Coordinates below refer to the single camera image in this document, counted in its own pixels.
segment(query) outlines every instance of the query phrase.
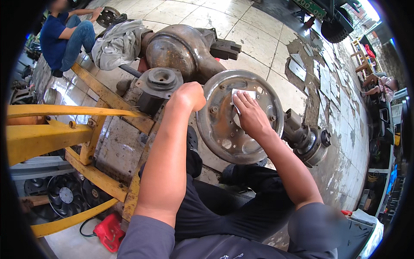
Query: white rag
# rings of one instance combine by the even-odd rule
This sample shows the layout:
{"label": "white rag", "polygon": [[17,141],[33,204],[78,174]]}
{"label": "white rag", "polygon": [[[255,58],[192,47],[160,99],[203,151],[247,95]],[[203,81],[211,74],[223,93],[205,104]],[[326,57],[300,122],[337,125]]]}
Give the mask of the white rag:
{"label": "white rag", "polygon": [[95,65],[101,70],[113,70],[130,65],[140,54],[141,35],[147,31],[141,19],[115,25],[92,48]]}

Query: radiator fan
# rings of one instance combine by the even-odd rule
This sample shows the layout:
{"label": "radiator fan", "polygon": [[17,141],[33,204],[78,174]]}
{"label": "radiator fan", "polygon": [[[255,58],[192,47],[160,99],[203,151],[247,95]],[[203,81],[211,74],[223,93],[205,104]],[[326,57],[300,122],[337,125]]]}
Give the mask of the radiator fan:
{"label": "radiator fan", "polygon": [[98,186],[88,179],[83,181],[82,191],[89,207],[93,208],[111,199],[111,196],[102,191]]}
{"label": "radiator fan", "polygon": [[48,196],[53,210],[62,218],[85,210],[80,185],[69,175],[52,177],[48,184]]}

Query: blue shirt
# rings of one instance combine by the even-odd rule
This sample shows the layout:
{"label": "blue shirt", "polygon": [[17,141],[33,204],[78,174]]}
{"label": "blue shirt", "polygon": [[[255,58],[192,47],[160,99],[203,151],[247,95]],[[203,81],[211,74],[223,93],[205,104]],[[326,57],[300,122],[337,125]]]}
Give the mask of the blue shirt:
{"label": "blue shirt", "polygon": [[62,66],[63,55],[65,54],[66,39],[59,36],[66,28],[66,19],[69,14],[62,13],[58,17],[49,15],[40,33],[40,47],[43,57],[46,59],[51,69],[59,69]]}

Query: blue jeans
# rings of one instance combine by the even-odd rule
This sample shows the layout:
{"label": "blue jeans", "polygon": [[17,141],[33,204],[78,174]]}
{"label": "blue jeans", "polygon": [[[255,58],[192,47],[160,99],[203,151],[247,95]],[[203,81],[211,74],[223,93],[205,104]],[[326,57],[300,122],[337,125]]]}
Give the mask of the blue jeans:
{"label": "blue jeans", "polygon": [[94,26],[90,21],[81,22],[77,15],[72,15],[66,23],[67,28],[76,27],[72,35],[70,36],[65,54],[62,58],[62,66],[60,70],[68,71],[75,63],[80,49],[85,48],[86,53],[92,51],[92,47],[95,44],[95,31]]}

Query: black hose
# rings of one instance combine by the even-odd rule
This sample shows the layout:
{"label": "black hose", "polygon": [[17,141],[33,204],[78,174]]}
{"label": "black hose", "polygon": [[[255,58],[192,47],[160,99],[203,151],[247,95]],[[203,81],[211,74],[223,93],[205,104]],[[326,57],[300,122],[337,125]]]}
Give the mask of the black hose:
{"label": "black hose", "polygon": [[127,71],[128,73],[130,73],[131,75],[140,78],[142,73],[138,72],[137,70],[133,69],[132,67],[126,65],[126,64],[122,64],[119,66],[120,69]]}
{"label": "black hose", "polygon": [[93,218],[88,218],[87,220],[85,220],[85,222],[83,222],[82,225],[79,228],[79,233],[84,237],[96,237],[95,232],[92,232],[92,234],[90,234],[90,235],[85,235],[84,233],[82,233],[83,226],[85,226],[86,222],[90,221],[91,219],[93,219]]}

